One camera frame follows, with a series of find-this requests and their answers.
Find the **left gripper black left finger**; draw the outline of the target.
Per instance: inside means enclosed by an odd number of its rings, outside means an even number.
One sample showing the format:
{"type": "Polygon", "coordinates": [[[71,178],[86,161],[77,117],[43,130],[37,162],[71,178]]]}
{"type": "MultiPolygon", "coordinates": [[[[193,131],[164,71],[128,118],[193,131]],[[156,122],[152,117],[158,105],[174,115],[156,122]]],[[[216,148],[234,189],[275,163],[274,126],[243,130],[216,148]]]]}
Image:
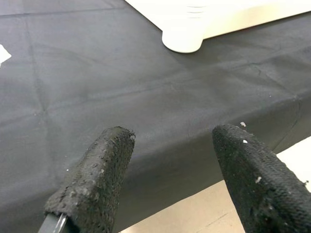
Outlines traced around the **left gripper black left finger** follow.
{"type": "Polygon", "coordinates": [[[40,233],[111,233],[135,134],[104,130],[44,206],[40,233]]]}

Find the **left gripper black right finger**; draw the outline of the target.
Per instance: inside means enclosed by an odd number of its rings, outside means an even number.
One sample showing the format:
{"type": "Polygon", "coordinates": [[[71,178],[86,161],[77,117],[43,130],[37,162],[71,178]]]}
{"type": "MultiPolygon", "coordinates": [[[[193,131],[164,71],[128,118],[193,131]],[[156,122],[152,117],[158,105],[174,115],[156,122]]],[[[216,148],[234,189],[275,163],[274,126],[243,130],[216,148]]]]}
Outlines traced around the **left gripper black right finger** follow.
{"type": "Polygon", "coordinates": [[[212,131],[221,172],[247,233],[309,233],[311,193],[253,134],[234,125],[212,131]]]}

